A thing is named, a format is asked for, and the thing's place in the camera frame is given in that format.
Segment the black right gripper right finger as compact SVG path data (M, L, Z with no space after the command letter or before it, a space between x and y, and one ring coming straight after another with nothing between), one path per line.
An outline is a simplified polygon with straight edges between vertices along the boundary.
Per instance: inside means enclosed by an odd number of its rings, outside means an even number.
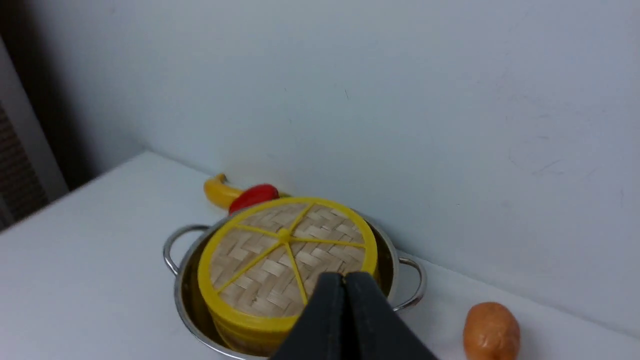
M349 273L343 284L350 316L343 324L345 360L436 360L393 311L370 274Z

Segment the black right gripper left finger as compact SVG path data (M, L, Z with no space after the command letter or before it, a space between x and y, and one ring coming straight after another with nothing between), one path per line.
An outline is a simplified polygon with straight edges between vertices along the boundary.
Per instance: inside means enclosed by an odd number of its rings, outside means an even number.
M343 276L320 274L303 312L271 360L340 360L343 355Z

